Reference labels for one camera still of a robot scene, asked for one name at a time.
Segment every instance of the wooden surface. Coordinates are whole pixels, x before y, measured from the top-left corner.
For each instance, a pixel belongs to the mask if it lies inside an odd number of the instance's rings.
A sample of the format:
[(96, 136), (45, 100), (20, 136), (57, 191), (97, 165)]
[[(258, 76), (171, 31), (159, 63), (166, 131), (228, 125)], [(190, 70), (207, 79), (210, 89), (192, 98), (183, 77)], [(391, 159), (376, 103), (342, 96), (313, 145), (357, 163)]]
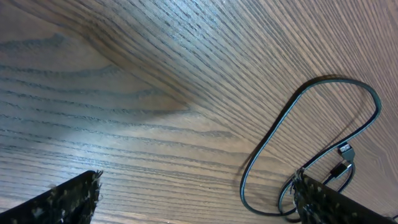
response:
[[(242, 206), (244, 161), (302, 83), (340, 74), (383, 103), (344, 194), (398, 213), (397, 1), (5, 0), (0, 34), (1, 210), (103, 169), (95, 223), (283, 223)], [(286, 178), (372, 109), (350, 85), (307, 92), (249, 203), (276, 212)]]

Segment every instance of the black cable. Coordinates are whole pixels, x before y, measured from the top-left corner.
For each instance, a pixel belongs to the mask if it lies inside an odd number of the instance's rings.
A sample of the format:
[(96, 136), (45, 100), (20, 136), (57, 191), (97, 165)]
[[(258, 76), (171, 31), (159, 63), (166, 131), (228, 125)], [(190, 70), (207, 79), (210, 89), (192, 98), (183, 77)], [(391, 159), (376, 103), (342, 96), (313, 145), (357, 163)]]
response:
[[(278, 209), (280, 210), (280, 213), (268, 213), (268, 212), (262, 212), (259, 210), (256, 210), (254, 208), (252, 208), (252, 206), (250, 206), (247, 201), (246, 198), (244, 196), (244, 188), (246, 186), (246, 181), (249, 175), (249, 172), (252, 168), (252, 166), (254, 165), (256, 159), (259, 157), (261, 151), (265, 148), (265, 146), (267, 145), (267, 143), (269, 142), (269, 140), (271, 139), (271, 137), (274, 135), (274, 133), (276, 132), (276, 130), (278, 129), (278, 127), (280, 126), (280, 124), (283, 122), (283, 120), (285, 119), (285, 117), (287, 116), (287, 114), (290, 112), (290, 110), (293, 108), (294, 104), (296, 104), (296, 102), (299, 100), (299, 98), (310, 88), (312, 88), (315, 85), (319, 85), (319, 84), (323, 84), (323, 83), (349, 83), (349, 84), (353, 84), (353, 85), (357, 85), (360, 86), (362, 88), (364, 88), (365, 90), (367, 90), (371, 96), (372, 99), (374, 101), (374, 104), (376, 106), (376, 109), (373, 113), (373, 115), (369, 118), (369, 120), (367, 122), (365, 122), (361, 127), (359, 127), (357, 130), (355, 130), (354, 132), (352, 132), (351, 134), (347, 135), (345, 138), (343, 138), (342, 140), (338, 141), (337, 143), (334, 143), (333, 145), (331, 145), (330, 147), (320, 151), (317, 155), (315, 155), (313, 158), (311, 158), (307, 163), (305, 163), (301, 169), (308, 169), (310, 166), (312, 166), (312, 164), (314, 164), (317, 160), (319, 160), (321, 157), (323, 157), (324, 155), (328, 154), (329, 152), (331, 152), (332, 150), (334, 150), (336, 147), (342, 146), (344, 144), (346, 144), (347, 141), (349, 141), (350, 139), (352, 139), (353, 137), (357, 136), (359, 133), (361, 133), (362, 131), (364, 131), (369, 125), (371, 125), (376, 119), (377, 117), (380, 115), (381, 112), (381, 101), (380, 101), (380, 97), (377, 95), (376, 91), (370, 87), (368, 84), (365, 84), (361, 81), (357, 81), (357, 80), (352, 80), (349, 78), (334, 78), (334, 77), (318, 77), (318, 78), (314, 78), (311, 79), (309, 81), (307, 81), (306, 83), (304, 83), (302, 86), (300, 86), (300, 88), (298, 88), (298, 90), (293, 94), (293, 96), (290, 98), (290, 100), (287, 102), (286, 106), (282, 109), (282, 111), (280, 112), (280, 114), (278, 115), (277, 119), (275, 120), (274, 124), (272, 124), (270, 130), (267, 132), (267, 134), (264, 136), (264, 138), (260, 141), (260, 143), (257, 145), (257, 147), (255, 148), (254, 152), (252, 153), (252, 156), (248, 162), (248, 165), (246, 166), (246, 169), (244, 170), (242, 179), (241, 179), (241, 184), (240, 184), (240, 188), (239, 188), (239, 193), (241, 196), (241, 201), (243, 203), (243, 205), (251, 212), (258, 214), (258, 215), (264, 215), (264, 216), (268, 216), (268, 217), (281, 217), (281, 216), (286, 216), (286, 215), (290, 215), (291, 213), (286, 212), (283, 213), (281, 207), (281, 201), (282, 201), (282, 196), (284, 194), (284, 189), (288, 186), (291, 185), (292, 183), (292, 177), (285, 183), (285, 185), (283, 186), (280, 194), (279, 194), (279, 199), (278, 199)], [(354, 176), (354, 169), (351, 170), (351, 174), (350, 177)], [(344, 189), (343, 187), (346, 187), (349, 182), (351, 181), (352, 177), (346, 181), (346, 183), (342, 186), (342, 189)]]

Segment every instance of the wooden table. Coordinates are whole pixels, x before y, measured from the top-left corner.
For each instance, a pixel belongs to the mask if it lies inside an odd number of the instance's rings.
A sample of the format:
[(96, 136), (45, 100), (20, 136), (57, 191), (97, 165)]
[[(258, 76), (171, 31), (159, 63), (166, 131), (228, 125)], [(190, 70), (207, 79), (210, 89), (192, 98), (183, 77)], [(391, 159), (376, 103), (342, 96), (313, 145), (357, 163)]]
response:
[[(344, 194), (398, 213), (397, 1), (5, 0), (0, 34), (1, 210), (103, 169), (95, 223), (283, 223), (242, 206), (245, 160), (301, 84), (339, 74), (383, 103), (350, 142)], [(255, 164), (249, 203), (276, 212), (294, 170), (372, 109), (351, 85), (311, 89)]]

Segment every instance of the wood grain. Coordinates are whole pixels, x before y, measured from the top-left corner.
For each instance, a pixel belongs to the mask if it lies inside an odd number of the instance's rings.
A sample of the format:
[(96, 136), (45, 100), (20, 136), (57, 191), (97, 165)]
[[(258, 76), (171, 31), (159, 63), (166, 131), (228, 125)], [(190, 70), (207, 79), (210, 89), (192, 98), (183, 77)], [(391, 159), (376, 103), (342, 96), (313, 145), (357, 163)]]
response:
[[(302, 83), (339, 74), (383, 103), (351, 141), (344, 194), (398, 213), (396, 1), (7, 0), (0, 33), (1, 210), (103, 169), (95, 223), (283, 223), (242, 206), (245, 160)], [(249, 203), (276, 212), (290, 174), (372, 109), (351, 85), (308, 91), (255, 164)]]

